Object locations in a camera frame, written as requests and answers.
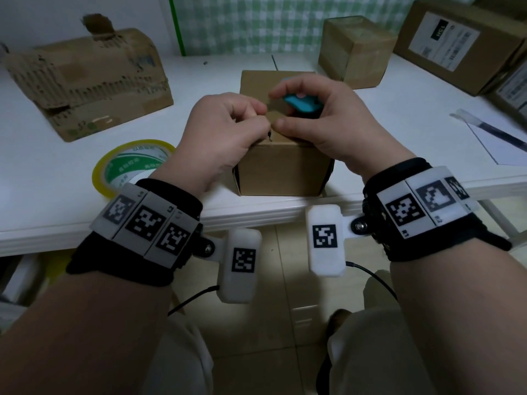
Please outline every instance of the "pants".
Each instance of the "pants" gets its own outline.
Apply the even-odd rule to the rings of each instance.
[[[389,272],[379,271],[388,284]],[[353,313],[329,339],[330,395],[435,394],[399,306],[370,278],[365,309]],[[212,394],[212,358],[198,328],[185,316],[169,317],[143,385],[143,394]]]

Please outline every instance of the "paper sheet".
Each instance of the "paper sheet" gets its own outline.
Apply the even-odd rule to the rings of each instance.
[[[490,109],[479,110],[466,108],[466,110],[485,123],[527,142],[527,130],[523,129],[504,113]],[[522,151],[502,139],[494,137],[492,134],[485,132],[477,126],[468,126],[498,165],[527,166],[527,152]]]

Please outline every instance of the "black wrist strap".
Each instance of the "black wrist strap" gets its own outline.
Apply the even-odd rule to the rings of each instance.
[[[473,238],[509,251],[511,243],[489,232],[474,213],[411,238],[401,236],[390,218],[386,219],[388,212],[377,194],[430,168],[423,158],[409,159],[373,176],[364,187],[363,212],[371,223],[372,237],[384,246],[388,259],[392,262],[412,261]]]
[[[203,205],[200,200],[188,192],[156,179],[142,179],[136,185],[159,195],[176,205],[182,212],[199,219]],[[72,255],[66,272],[82,274],[100,271],[128,281],[162,287],[170,285],[173,280],[173,270],[183,265],[184,263],[175,265],[173,269],[168,269],[143,259],[141,255],[105,239],[97,233],[91,233]]]

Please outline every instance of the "forearm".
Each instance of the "forearm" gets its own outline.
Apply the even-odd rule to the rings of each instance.
[[[2,337],[2,393],[137,392],[169,303],[170,287],[62,277]]]
[[[527,270],[478,239],[392,263],[410,332],[442,393],[521,393]]]

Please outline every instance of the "torn cardboard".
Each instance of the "torn cardboard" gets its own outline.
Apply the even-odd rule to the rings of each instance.
[[[454,0],[416,0],[395,52],[478,95],[487,92],[525,54],[527,26]]]
[[[267,119],[274,123],[286,116],[284,100],[270,100],[268,92],[280,81],[305,72],[245,70],[240,93],[254,97],[268,107]],[[320,195],[333,172],[334,160],[312,143],[289,139],[271,131],[268,139],[250,147],[233,169],[240,195]]]
[[[527,58],[519,61],[487,98],[527,128]]]
[[[527,0],[475,0],[473,5],[520,22],[527,22]]]
[[[351,88],[376,87],[384,76],[397,36],[363,16],[324,21],[318,64]]]
[[[115,31],[100,14],[84,17],[92,34],[9,54],[4,63],[22,92],[67,142],[173,105],[152,41]]]

